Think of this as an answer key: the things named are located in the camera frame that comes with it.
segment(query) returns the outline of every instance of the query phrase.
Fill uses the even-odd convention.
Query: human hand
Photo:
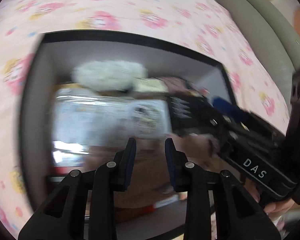
[[[251,196],[259,203],[260,195],[256,188],[256,185],[250,179],[246,179],[244,185],[246,190],[251,194]],[[268,214],[272,221],[278,219],[281,215],[285,214],[295,202],[292,199],[287,199],[279,202],[272,202],[265,206],[264,212]]]

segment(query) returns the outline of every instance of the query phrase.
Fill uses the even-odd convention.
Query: open box
[[[53,87],[70,82],[72,69],[92,60],[137,62],[148,69],[149,77],[182,77],[197,87],[206,88],[210,92],[208,98],[219,96],[235,104],[223,65],[188,48],[150,37],[112,31],[78,30],[45,34],[30,66],[19,119],[21,167],[34,210],[48,194],[46,176],[52,163],[48,124]],[[180,221],[184,223],[182,216],[180,219],[170,223],[168,229],[165,227],[162,232],[159,230],[152,234],[177,228],[182,225]]]

